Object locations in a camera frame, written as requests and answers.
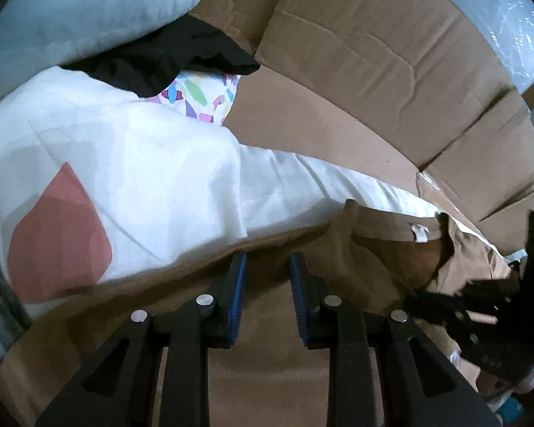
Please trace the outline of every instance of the light blue fabric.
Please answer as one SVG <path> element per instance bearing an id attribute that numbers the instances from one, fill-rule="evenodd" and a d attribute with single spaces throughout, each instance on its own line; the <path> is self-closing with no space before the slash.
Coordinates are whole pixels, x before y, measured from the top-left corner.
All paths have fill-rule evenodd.
<path id="1" fill-rule="evenodd" d="M 0 98 L 54 65 L 142 37 L 200 0 L 9 0 L 0 13 Z"/>

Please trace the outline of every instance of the metal screw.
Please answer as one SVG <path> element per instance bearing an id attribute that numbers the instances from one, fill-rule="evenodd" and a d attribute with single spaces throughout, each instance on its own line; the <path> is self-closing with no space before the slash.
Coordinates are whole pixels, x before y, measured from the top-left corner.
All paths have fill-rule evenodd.
<path id="1" fill-rule="evenodd" d="M 196 303 L 198 305 L 201 305 L 202 307 L 212 305 L 213 302 L 214 302 L 214 296 L 209 295 L 209 294 L 198 295 L 196 299 Z"/>
<path id="2" fill-rule="evenodd" d="M 338 307 L 342 303 L 342 299 L 340 299 L 337 295 L 327 295 L 325 297 L 325 304 L 329 307 Z"/>
<path id="3" fill-rule="evenodd" d="M 135 323 L 143 323 L 146 321 L 146 318 L 148 318 L 148 313 L 145 310 L 133 311 L 130 314 L 130 319 Z"/>
<path id="4" fill-rule="evenodd" d="M 408 320 L 408 314 L 404 310 L 393 310 L 390 316 L 397 323 L 405 323 Z"/>

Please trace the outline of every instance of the red teardrop shape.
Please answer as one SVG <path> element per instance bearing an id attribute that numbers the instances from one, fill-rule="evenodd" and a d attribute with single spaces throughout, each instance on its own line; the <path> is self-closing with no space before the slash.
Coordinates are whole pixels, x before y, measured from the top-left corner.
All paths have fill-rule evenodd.
<path id="1" fill-rule="evenodd" d="M 8 251 L 14 293 L 39 304 L 97 284 L 112 260 L 107 233 L 66 162 L 18 223 Z"/>

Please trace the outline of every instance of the colorful patterned fabric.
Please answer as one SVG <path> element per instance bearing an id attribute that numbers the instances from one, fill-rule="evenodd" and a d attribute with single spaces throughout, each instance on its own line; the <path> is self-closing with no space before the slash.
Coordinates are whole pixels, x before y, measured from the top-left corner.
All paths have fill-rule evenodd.
<path id="1" fill-rule="evenodd" d="M 240 75 L 183 70 L 166 90 L 147 101 L 166 104 L 202 122 L 223 124 L 234 103 Z"/>

